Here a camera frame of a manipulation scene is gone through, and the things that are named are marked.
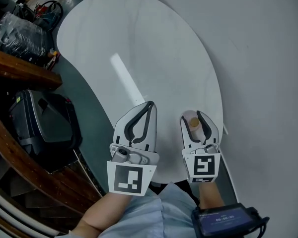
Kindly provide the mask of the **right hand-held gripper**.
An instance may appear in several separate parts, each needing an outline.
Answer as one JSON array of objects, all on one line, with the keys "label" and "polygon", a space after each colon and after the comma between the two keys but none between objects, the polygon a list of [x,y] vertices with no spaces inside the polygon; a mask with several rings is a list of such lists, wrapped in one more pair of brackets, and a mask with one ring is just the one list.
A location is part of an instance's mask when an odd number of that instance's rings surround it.
[{"label": "right hand-held gripper", "polygon": [[219,130],[205,113],[197,111],[197,116],[204,134],[202,141],[193,138],[187,120],[184,116],[180,118],[184,146],[182,156],[189,183],[210,183],[219,173]]}]

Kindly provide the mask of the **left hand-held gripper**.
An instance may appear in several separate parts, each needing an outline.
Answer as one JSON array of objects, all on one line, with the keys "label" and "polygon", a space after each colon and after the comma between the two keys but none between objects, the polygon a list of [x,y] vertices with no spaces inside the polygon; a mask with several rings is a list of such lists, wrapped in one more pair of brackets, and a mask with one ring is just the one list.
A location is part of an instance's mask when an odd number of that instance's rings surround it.
[{"label": "left hand-held gripper", "polygon": [[111,193],[144,196],[159,162],[156,153],[157,108],[153,101],[142,103],[116,123],[107,162]]}]

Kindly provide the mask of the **small bottle with gold cap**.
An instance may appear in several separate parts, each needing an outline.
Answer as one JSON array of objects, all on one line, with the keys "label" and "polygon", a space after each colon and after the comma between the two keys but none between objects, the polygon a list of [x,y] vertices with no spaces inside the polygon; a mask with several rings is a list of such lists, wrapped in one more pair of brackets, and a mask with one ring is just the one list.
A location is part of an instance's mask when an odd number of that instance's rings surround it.
[{"label": "small bottle with gold cap", "polygon": [[188,123],[192,138],[194,140],[199,140],[203,142],[206,139],[206,137],[202,128],[202,123],[198,118],[197,112],[193,110],[188,110],[183,113],[183,116]]}]

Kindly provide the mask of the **person's right forearm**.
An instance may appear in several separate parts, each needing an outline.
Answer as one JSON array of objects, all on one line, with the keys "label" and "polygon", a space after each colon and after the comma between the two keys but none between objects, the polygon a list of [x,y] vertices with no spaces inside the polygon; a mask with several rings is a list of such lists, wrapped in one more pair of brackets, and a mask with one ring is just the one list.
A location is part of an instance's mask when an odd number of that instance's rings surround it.
[{"label": "person's right forearm", "polygon": [[215,182],[199,184],[200,209],[223,207],[224,201]]}]

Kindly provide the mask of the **person's left forearm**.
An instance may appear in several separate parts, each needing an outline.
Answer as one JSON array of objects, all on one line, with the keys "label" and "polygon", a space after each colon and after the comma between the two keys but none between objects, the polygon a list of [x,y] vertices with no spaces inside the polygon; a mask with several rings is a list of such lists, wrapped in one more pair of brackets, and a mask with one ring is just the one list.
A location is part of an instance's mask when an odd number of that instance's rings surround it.
[{"label": "person's left forearm", "polygon": [[72,233],[82,238],[98,238],[122,218],[132,198],[131,195],[106,194],[85,212]]}]

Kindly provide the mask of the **light blue shirt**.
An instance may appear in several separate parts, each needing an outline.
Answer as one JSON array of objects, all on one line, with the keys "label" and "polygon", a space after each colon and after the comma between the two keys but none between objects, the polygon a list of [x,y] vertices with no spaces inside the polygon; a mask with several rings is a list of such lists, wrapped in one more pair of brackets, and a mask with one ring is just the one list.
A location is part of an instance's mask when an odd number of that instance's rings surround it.
[{"label": "light blue shirt", "polygon": [[[174,183],[159,194],[133,196],[122,218],[98,238],[196,238],[191,213],[195,201]],[[72,230],[55,238],[82,238]]]}]

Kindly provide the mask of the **black wrist-mounted phone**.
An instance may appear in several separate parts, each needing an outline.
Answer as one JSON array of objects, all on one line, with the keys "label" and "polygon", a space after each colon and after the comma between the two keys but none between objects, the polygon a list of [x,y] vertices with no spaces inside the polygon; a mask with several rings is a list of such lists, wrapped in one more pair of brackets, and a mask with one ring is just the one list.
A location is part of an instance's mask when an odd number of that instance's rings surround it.
[{"label": "black wrist-mounted phone", "polygon": [[196,208],[191,220],[197,238],[229,238],[250,230],[256,222],[241,203],[203,210]]}]

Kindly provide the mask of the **black hard case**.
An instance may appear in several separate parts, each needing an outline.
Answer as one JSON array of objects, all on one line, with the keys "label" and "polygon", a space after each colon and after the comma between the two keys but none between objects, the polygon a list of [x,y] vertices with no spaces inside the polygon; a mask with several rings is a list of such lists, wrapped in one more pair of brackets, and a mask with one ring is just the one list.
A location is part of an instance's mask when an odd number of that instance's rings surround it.
[{"label": "black hard case", "polygon": [[29,155],[72,150],[82,141],[75,108],[60,94],[19,91],[8,112],[17,141]]}]

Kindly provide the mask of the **plastic-wrapped black bundle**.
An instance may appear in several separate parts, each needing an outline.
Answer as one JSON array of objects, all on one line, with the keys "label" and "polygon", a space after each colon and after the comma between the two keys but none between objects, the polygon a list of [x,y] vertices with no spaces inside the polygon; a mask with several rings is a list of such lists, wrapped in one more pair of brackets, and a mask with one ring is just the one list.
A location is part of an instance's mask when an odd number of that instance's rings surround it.
[{"label": "plastic-wrapped black bundle", "polygon": [[39,64],[53,48],[51,36],[41,27],[7,12],[0,20],[0,51]]}]

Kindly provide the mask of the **white stair rails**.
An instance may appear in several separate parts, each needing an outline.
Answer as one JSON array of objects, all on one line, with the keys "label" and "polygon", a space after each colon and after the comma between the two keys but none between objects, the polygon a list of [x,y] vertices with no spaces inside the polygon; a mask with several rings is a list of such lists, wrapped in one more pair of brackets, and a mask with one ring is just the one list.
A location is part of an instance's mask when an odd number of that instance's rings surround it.
[{"label": "white stair rails", "polygon": [[54,238],[68,233],[23,209],[1,189],[0,230],[13,238]]}]

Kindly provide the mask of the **curved wooden stair stringer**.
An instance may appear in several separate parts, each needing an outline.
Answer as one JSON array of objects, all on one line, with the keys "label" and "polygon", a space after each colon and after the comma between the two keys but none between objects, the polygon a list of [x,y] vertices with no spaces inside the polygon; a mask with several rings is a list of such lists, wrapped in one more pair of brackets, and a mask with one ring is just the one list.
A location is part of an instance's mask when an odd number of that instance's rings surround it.
[{"label": "curved wooden stair stringer", "polygon": [[37,221],[37,232],[64,234],[101,198],[81,161],[71,151],[60,168],[46,171],[0,120],[0,210],[27,226]]}]

